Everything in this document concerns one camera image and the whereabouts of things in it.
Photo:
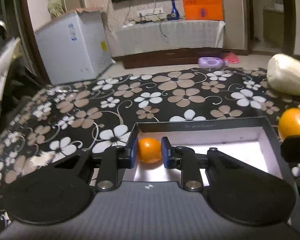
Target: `blue object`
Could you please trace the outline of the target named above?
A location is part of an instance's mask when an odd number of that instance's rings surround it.
[[[134,139],[131,148],[131,157],[130,157],[131,168],[133,168],[134,164],[136,163],[137,155],[138,155],[138,137]]]
[[[175,4],[174,0],[171,0],[171,3],[172,3],[171,19],[172,20],[179,20],[180,15],[179,15],[179,12],[176,8],[176,4]]]
[[[161,138],[161,155],[164,167],[168,168],[169,149],[167,148],[169,141],[167,137]]]
[[[219,68],[225,65],[225,62],[218,57],[201,57],[198,60],[201,68]]]

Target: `orange bag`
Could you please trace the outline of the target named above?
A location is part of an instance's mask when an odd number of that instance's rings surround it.
[[[222,0],[183,0],[186,20],[223,20]]]

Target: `yellow sticker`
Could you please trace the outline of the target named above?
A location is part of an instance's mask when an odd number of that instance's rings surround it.
[[[106,44],[105,41],[101,42],[101,48],[102,48],[103,51],[107,51],[108,50],[107,49],[107,44]]]

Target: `blue bottle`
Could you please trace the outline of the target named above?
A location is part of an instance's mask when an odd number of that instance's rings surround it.
[[[176,4],[175,4],[174,0],[171,0],[171,3],[172,3],[171,19],[172,20],[179,20],[180,15],[179,15],[179,12],[176,8]]]

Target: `wall socket panel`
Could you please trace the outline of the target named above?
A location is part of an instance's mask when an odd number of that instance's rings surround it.
[[[159,17],[160,16],[164,16],[165,13],[164,13],[164,10],[163,10],[163,7],[159,7],[159,8],[151,8],[151,9],[147,9],[147,10],[141,10],[141,11],[138,11],[138,16],[141,14],[142,16],[145,16],[147,14],[150,14],[149,16],[155,16],[155,15],[152,15],[153,14],[157,14]]]

